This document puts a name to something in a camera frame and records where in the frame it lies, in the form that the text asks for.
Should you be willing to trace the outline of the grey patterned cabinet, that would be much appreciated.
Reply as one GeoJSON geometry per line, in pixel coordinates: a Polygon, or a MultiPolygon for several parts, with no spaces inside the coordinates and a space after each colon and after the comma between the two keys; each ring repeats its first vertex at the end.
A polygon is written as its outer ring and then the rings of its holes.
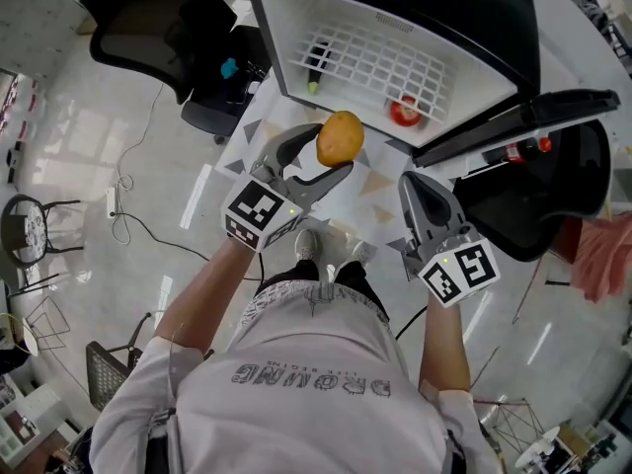
{"type": "Polygon", "coordinates": [[[0,0],[0,69],[49,83],[86,16],[74,0],[0,0]]]}

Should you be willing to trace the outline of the person's grey shoe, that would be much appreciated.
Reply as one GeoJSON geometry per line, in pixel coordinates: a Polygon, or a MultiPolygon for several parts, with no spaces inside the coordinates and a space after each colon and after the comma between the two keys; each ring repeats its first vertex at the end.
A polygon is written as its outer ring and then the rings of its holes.
{"type": "Polygon", "coordinates": [[[298,262],[316,262],[320,254],[317,233],[311,229],[301,230],[295,238],[294,252],[298,262]]]}
{"type": "Polygon", "coordinates": [[[375,254],[376,248],[374,246],[365,241],[359,241],[352,249],[351,255],[341,264],[341,268],[352,263],[358,263],[365,268],[375,254]]]}

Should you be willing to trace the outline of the white curved desk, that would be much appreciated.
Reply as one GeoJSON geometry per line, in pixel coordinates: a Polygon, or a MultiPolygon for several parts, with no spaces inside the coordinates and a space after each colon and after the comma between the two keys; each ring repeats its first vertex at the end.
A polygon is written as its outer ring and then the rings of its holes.
{"type": "Polygon", "coordinates": [[[632,148],[632,79],[572,0],[533,0],[540,49],[540,91],[612,90],[620,107],[599,118],[612,152],[632,148]]]}

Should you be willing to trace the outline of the black mini fridge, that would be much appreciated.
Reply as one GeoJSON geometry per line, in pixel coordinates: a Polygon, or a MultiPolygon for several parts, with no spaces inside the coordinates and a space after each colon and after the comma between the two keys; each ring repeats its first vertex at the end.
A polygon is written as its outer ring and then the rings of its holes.
{"type": "Polygon", "coordinates": [[[540,49],[533,0],[251,0],[280,91],[328,111],[350,111],[368,127],[403,142],[428,167],[546,128],[566,127],[616,111],[611,90],[540,91],[540,49]],[[315,23],[346,22],[380,33],[457,67],[448,118],[394,123],[392,101],[288,61],[315,23]]]}

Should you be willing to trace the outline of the red apple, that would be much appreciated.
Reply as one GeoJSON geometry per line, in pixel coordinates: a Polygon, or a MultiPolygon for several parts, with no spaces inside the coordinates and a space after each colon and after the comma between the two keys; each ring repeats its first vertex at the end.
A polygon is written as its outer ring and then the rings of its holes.
{"type": "Polygon", "coordinates": [[[416,100],[408,95],[404,95],[401,101],[392,101],[389,109],[391,120],[399,126],[412,127],[418,125],[423,116],[414,109],[416,100]]]}

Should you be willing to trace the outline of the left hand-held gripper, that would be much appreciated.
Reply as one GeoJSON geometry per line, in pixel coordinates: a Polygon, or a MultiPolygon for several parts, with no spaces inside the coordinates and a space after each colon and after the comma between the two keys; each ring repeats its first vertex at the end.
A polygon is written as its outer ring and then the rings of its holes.
{"type": "Polygon", "coordinates": [[[221,207],[220,220],[228,236],[253,251],[271,246],[295,230],[312,205],[351,173],[353,162],[330,168],[310,180],[283,174],[322,126],[301,124],[267,141],[252,169],[239,176],[221,207]]]}

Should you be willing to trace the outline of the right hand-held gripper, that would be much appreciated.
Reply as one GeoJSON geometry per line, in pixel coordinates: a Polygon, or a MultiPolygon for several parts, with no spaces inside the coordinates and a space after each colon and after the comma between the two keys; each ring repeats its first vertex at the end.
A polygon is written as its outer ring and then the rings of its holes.
{"type": "MultiPolygon", "coordinates": [[[[435,229],[453,230],[465,222],[456,196],[430,176],[405,172],[398,189],[406,226],[416,240],[433,240],[435,229]]],[[[489,240],[469,222],[437,244],[408,250],[403,262],[408,278],[419,278],[444,308],[500,279],[489,240]]]]}

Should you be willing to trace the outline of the orange fruit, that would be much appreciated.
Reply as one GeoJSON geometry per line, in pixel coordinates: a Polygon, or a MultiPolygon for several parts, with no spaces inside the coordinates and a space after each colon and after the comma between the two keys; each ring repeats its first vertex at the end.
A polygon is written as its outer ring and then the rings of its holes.
{"type": "Polygon", "coordinates": [[[326,167],[352,162],[363,147],[364,130],[359,118],[349,111],[332,114],[316,138],[317,159],[326,167]]]}

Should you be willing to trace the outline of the black mesh office chair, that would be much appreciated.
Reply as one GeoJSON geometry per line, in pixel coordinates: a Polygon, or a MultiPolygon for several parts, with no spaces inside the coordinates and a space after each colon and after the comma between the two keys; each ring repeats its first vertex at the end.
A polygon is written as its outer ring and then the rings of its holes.
{"type": "Polygon", "coordinates": [[[96,22],[90,42],[100,63],[153,77],[169,86],[182,119],[230,138],[272,67],[261,31],[241,25],[224,0],[80,0],[96,22]],[[225,80],[221,64],[239,71],[225,80]]]}

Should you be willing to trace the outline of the pink cloth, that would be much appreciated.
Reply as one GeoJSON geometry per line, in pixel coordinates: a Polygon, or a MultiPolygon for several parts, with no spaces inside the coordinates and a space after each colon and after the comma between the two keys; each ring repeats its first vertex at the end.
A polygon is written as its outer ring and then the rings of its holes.
{"type": "Polygon", "coordinates": [[[632,211],[611,220],[583,221],[571,286],[581,290],[585,300],[598,303],[607,295],[621,295],[630,266],[632,211]]]}

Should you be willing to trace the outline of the white triangle-patterned table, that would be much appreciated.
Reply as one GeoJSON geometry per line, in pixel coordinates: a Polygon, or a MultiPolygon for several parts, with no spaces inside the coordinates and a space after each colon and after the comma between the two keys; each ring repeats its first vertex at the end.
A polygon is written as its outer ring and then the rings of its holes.
{"type": "MultiPolygon", "coordinates": [[[[270,138],[296,125],[321,123],[329,115],[327,111],[284,97],[276,78],[270,77],[254,95],[253,102],[223,146],[216,170],[236,180],[251,168],[270,138]]],[[[411,168],[410,156],[398,149],[393,139],[367,128],[354,169],[314,203],[310,217],[378,249],[400,253],[405,249],[408,231],[398,181],[402,173],[411,168]]]]}

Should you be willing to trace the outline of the person's white printed shirt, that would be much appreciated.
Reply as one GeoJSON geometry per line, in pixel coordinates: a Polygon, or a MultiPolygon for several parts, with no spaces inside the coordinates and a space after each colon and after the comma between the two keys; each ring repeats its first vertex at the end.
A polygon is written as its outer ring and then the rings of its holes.
{"type": "Polygon", "coordinates": [[[220,354],[152,340],[94,427],[94,474],[141,474],[159,419],[179,474],[502,473],[471,395],[423,396],[384,315],[334,283],[272,285],[220,354]]]}

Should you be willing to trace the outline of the black perforated metal chair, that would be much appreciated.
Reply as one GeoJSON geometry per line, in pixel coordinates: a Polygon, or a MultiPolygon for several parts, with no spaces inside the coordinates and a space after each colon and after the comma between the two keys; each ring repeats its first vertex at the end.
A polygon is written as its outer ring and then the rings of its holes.
{"type": "Polygon", "coordinates": [[[136,340],[143,324],[150,317],[149,312],[144,314],[125,345],[105,349],[93,341],[86,346],[88,394],[96,410],[105,409],[136,367],[142,356],[136,340]]]}

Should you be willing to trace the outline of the person's left grey shoe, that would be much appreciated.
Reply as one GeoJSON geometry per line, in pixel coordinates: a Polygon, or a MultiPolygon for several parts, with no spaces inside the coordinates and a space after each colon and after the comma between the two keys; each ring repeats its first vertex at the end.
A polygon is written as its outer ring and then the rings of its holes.
{"type": "Polygon", "coordinates": [[[294,252],[298,262],[316,262],[320,254],[317,233],[311,229],[301,230],[295,238],[294,252]]]}

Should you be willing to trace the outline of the black padded office chair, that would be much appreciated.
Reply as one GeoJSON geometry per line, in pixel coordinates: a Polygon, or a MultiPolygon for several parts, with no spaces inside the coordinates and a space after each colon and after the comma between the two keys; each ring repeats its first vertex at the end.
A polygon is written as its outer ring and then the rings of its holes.
{"type": "Polygon", "coordinates": [[[608,193],[611,152],[599,120],[550,136],[551,151],[458,179],[453,190],[479,233],[521,262],[544,254],[568,217],[595,217],[608,193]]]}

